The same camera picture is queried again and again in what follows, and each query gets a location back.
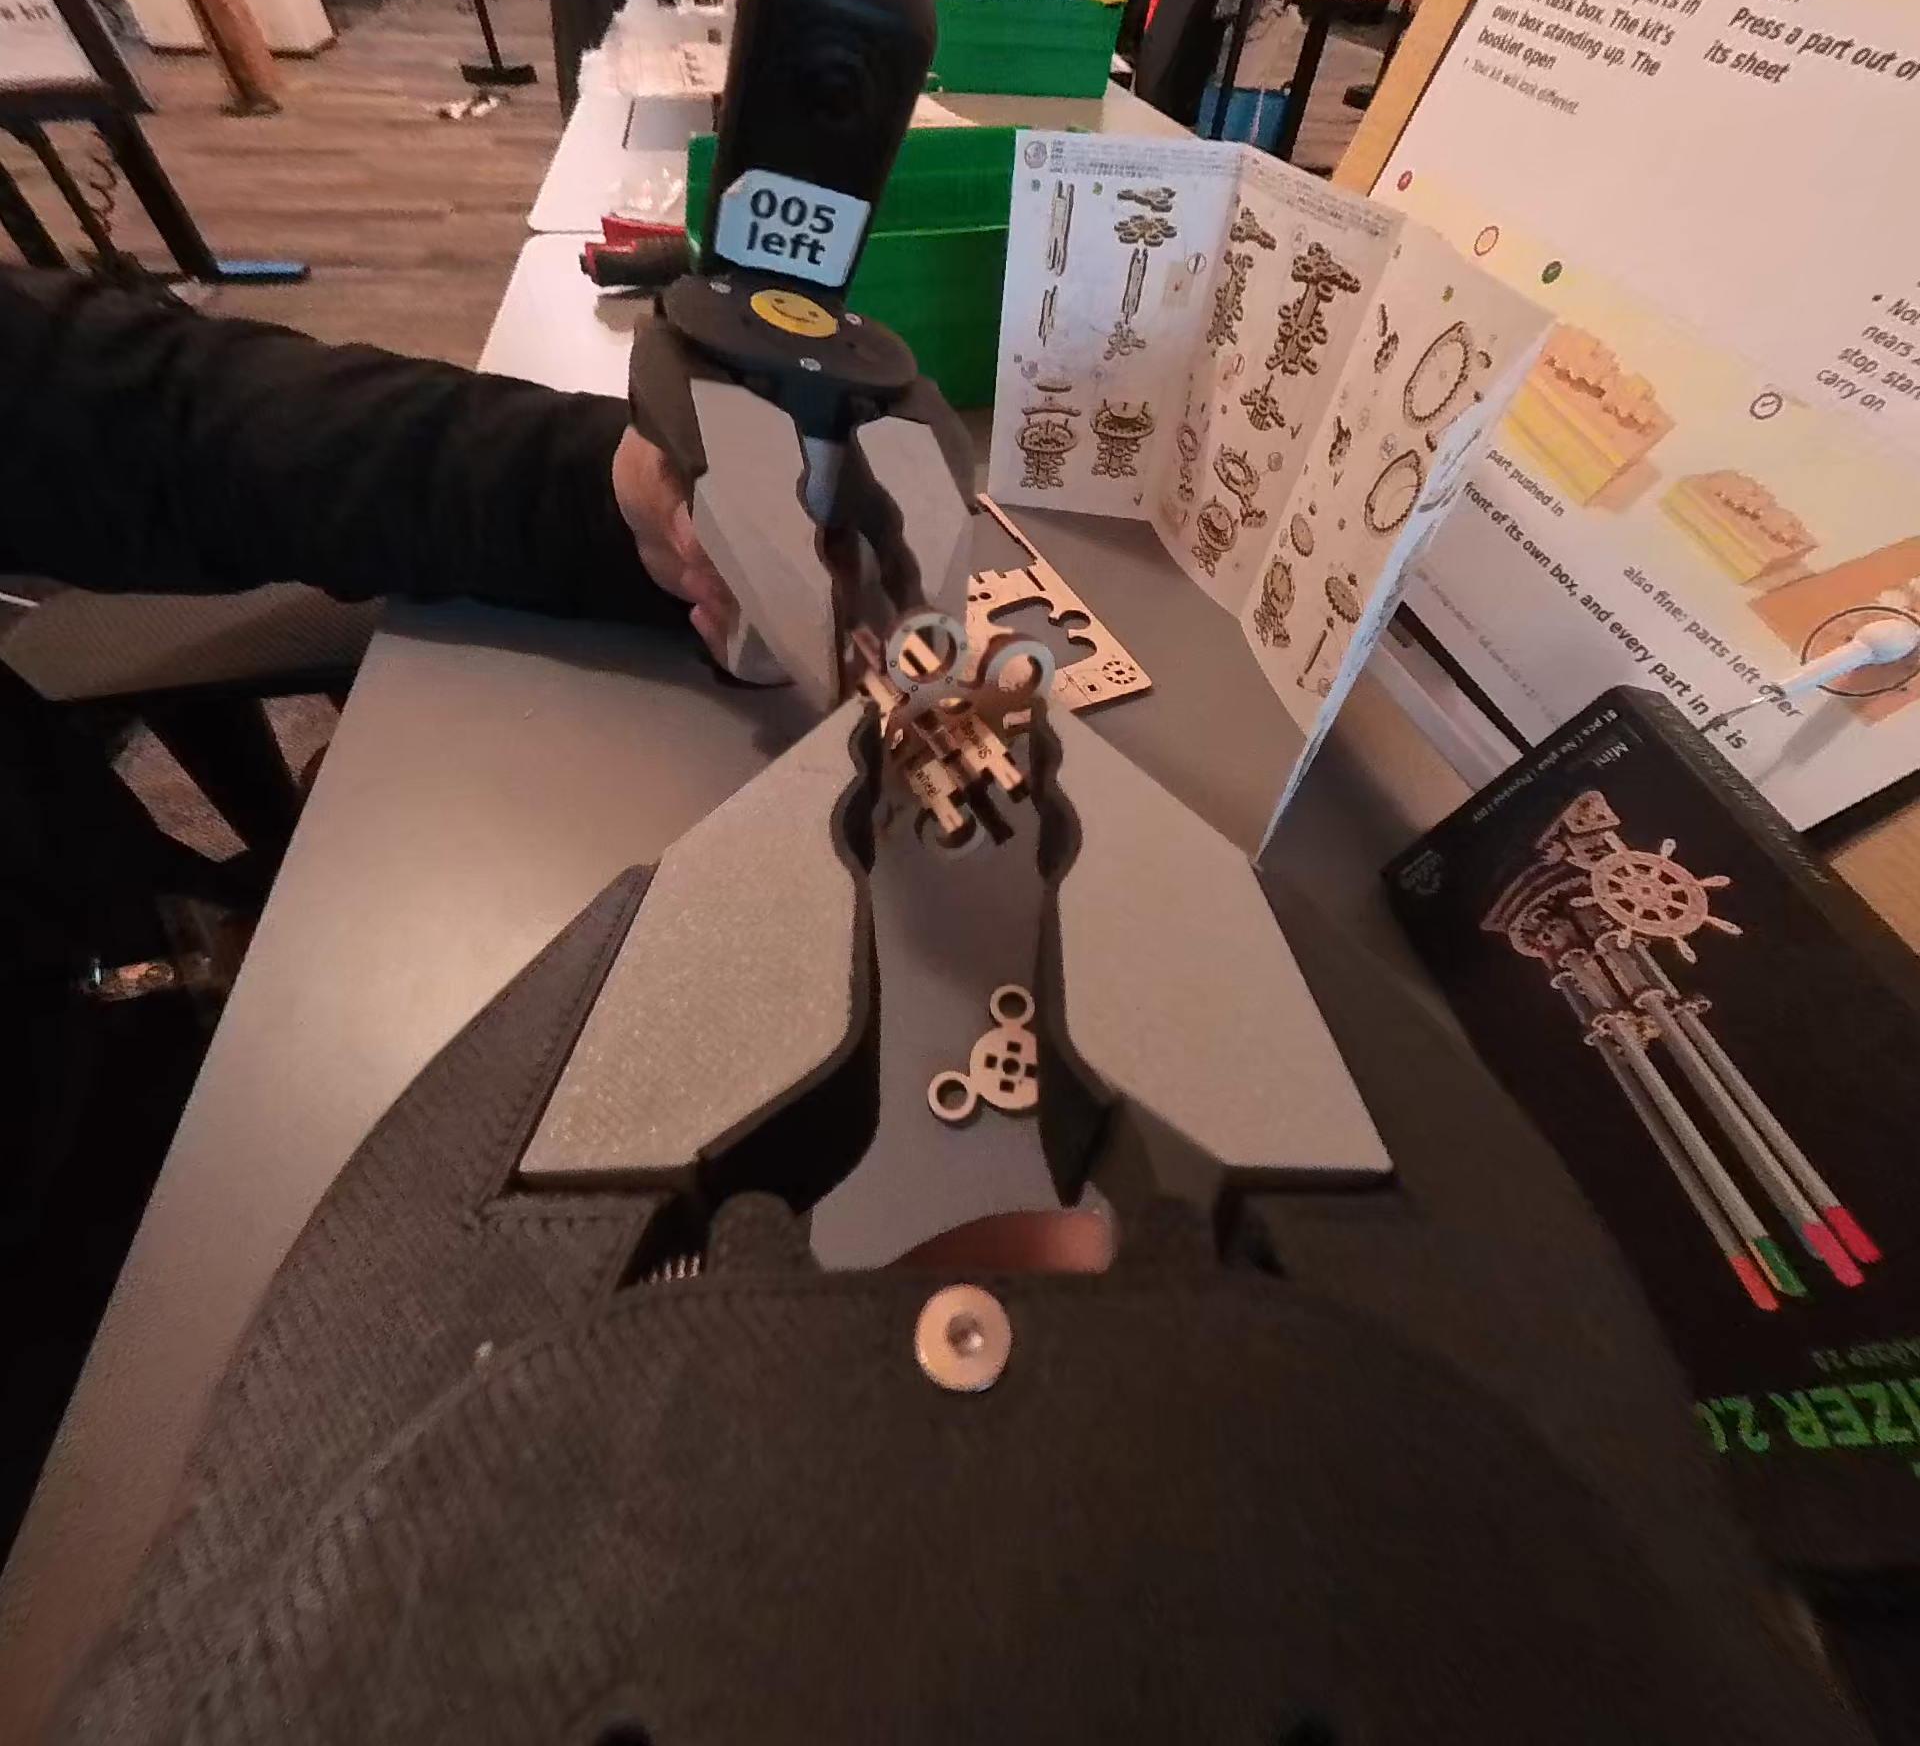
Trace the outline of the printed paper sheets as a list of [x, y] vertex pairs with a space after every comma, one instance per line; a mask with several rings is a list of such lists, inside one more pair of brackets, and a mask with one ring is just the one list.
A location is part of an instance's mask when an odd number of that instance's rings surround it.
[[627, 101], [714, 99], [724, 88], [725, 68], [728, 47], [711, 37], [611, 30], [582, 55], [577, 87], [582, 95], [608, 93]]

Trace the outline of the wooden model assembly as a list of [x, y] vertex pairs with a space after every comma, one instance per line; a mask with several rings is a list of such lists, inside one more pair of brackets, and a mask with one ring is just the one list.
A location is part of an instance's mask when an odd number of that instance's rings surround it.
[[916, 840], [962, 857], [1001, 846], [1029, 783], [1017, 744], [1056, 678], [1056, 656], [1009, 629], [974, 641], [954, 616], [900, 613], [889, 632], [850, 636], [861, 686], [876, 708], [880, 778]]

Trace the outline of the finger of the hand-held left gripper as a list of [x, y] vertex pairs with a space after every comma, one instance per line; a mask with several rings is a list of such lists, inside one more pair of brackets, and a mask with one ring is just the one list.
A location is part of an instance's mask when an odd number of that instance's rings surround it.
[[784, 676], [813, 708], [840, 701], [843, 656], [809, 458], [792, 418], [746, 387], [694, 387], [706, 452], [694, 528], [734, 598], [724, 663]]
[[959, 616], [974, 548], [975, 447], [963, 420], [883, 415], [850, 434], [847, 517], [890, 613]]

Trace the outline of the folded instruction booklet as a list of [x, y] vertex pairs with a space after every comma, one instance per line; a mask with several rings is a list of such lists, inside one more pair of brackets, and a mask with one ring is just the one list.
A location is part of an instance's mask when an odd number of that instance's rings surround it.
[[1552, 320], [1396, 207], [1243, 145], [1017, 132], [988, 492], [1126, 519], [1327, 740]]

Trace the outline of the person's left hand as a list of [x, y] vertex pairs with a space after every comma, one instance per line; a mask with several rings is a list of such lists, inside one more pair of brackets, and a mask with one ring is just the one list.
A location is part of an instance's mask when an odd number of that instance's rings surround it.
[[697, 538], [688, 488], [663, 452], [631, 426], [611, 457], [611, 494], [647, 575], [690, 607], [690, 624], [708, 654], [732, 671], [731, 648], [740, 621], [732, 588]]

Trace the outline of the white instruction board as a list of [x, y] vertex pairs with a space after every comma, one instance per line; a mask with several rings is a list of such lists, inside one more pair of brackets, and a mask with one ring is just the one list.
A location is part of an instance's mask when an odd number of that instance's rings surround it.
[[1425, 0], [1374, 183], [1552, 318], [1414, 621], [1520, 744], [1616, 683], [1800, 831], [1917, 772], [1919, 0]]

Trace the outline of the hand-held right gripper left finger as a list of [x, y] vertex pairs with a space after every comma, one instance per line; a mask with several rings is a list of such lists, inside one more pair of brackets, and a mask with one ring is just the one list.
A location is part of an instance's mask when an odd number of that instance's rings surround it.
[[878, 1121], [876, 749], [843, 704], [665, 849], [523, 1183], [803, 1212], [850, 1176]]

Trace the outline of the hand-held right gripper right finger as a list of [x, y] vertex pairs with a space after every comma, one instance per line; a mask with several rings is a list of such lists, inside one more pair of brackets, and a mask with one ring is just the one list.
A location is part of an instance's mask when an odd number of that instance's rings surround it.
[[1241, 846], [1076, 716], [1035, 723], [1044, 1160], [1062, 1201], [1235, 1207], [1394, 1162]]

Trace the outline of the green plastic bin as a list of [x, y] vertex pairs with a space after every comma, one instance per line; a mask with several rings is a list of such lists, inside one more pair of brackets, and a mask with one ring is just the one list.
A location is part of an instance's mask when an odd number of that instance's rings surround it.
[[827, 436], [853, 417], [828, 410], [830, 392], [904, 408], [910, 367], [957, 410], [989, 404], [1013, 130], [915, 128], [908, 93], [824, 99], [734, 84], [718, 132], [690, 143], [703, 207], [660, 329], [695, 375]]
[[932, 84], [947, 95], [1097, 101], [1126, 4], [1102, 0], [932, 0]]

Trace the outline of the plywood parts sheet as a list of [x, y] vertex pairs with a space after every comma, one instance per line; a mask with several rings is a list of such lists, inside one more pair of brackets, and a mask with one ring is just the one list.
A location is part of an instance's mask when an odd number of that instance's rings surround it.
[[1078, 648], [1078, 656], [1056, 670], [1047, 688], [1050, 701], [1062, 710], [1085, 710], [1151, 692], [1153, 678], [1138, 660], [1020, 525], [988, 494], [980, 498], [980, 510], [991, 517], [998, 532], [1017, 544], [1021, 561], [1009, 569], [984, 569], [971, 575], [970, 641], [984, 648], [1001, 619], [1042, 607], [1045, 621], [1062, 629], [1068, 643]]

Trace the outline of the black model kit box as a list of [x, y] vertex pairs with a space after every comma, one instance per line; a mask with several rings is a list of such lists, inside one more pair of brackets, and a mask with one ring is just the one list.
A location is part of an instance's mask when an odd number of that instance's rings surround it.
[[1666, 698], [1616, 686], [1388, 902], [1548, 1136], [1781, 1564], [1917, 1572], [1917, 957]]

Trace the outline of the person's left forearm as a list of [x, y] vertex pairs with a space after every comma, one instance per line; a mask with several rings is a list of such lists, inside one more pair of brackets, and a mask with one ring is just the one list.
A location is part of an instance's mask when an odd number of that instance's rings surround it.
[[678, 627], [615, 502], [624, 429], [609, 398], [5, 269], [7, 575]]

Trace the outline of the red and black tool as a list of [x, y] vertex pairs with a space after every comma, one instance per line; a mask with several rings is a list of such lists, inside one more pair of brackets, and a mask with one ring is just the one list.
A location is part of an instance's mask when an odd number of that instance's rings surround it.
[[584, 244], [580, 269], [606, 291], [660, 291], [694, 267], [694, 241], [674, 221], [603, 212], [600, 236]]

